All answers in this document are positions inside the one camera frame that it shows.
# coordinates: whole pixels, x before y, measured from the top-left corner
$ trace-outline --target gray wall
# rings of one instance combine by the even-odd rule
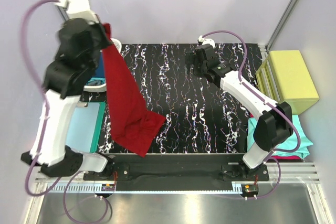
[[[336,2],[300,0],[273,48],[299,49],[320,101],[300,116],[329,207],[336,220]]]
[[[0,75],[3,80],[0,104],[1,223],[21,223],[28,199],[24,191],[28,169],[20,161],[20,155],[34,142],[42,99],[20,58],[18,34],[24,11],[36,1],[0,0]],[[41,74],[57,48],[55,32],[60,23],[60,16],[52,4],[38,10],[30,22],[30,53]]]
[[[265,44],[289,0],[91,0],[113,37],[122,43],[195,43],[199,35],[226,29],[247,42]],[[216,35],[217,42],[232,36]]]

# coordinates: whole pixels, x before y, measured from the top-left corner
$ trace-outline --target table surface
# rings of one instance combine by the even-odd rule
[[[243,77],[256,85],[262,58],[257,44],[247,44]],[[249,112],[232,95],[205,79],[185,75],[185,53],[196,44],[123,45],[129,66],[149,110],[166,117],[149,153],[234,153],[246,148]],[[241,44],[217,44],[224,65],[239,67]],[[84,92],[82,101],[106,101],[106,93]],[[103,153],[128,153],[111,138],[106,106],[98,142]]]
[[[270,185],[260,185],[260,193],[270,191]],[[88,194],[68,194],[68,209]],[[280,184],[269,197],[259,200],[234,200],[214,195],[129,195],[115,194],[108,198],[113,216],[106,224],[217,224],[217,223],[318,223],[308,191],[303,184]],[[105,210],[103,202],[89,199],[70,214],[79,221],[93,222]],[[62,194],[45,196],[38,224],[70,224],[64,214]]]

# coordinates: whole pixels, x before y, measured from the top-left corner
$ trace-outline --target black marble tabletop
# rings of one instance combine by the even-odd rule
[[[249,112],[232,95],[205,79],[185,75],[185,52],[195,44],[123,45],[129,66],[149,110],[166,117],[149,153],[235,153],[246,148]],[[247,44],[243,77],[256,84],[262,59],[257,44]],[[241,44],[217,44],[223,64],[240,66]],[[84,92],[82,101],[104,102],[106,93]],[[106,106],[97,151],[128,153],[111,138]]]

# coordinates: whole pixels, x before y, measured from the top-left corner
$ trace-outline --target reflective metal surface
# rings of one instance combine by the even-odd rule
[[[264,194],[270,185],[260,185]],[[87,194],[67,195],[72,208]],[[305,185],[281,184],[266,199],[234,200],[213,195],[112,195],[109,198],[113,216],[102,223],[317,223]],[[100,218],[105,206],[90,199],[70,213],[79,221]],[[39,224],[68,224],[71,222],[62,206],[62,194],[48,194],[40,212]]]

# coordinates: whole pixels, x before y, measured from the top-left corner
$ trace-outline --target turquoise towel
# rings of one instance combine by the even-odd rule
[[[301,158],[305,158],[309,155],[309,151],[307,149],[308,146],[313,145],[311,141],[305,136],[303,129],[300,124],[299,116],[293,115],[293,124],[298,130],[300,137],[301,137],[301,146],[300,148],[294,152],[294,153],[288,153],[288,152],[276,152],[276,156],[299,156]],[[248,120],[248,134],[247,134],[247,150],[251,148],[251,146],[254,143],[253,133],[256,129],[257,121],[255,118],[250,118]],[[286,141],[284,141],[282,144],[278,146],[278,148],[285,149],[285,150],[292,150],[297,145],[298,140],[296,138],[295,133],[293,133],[292,136],[290,136]]]

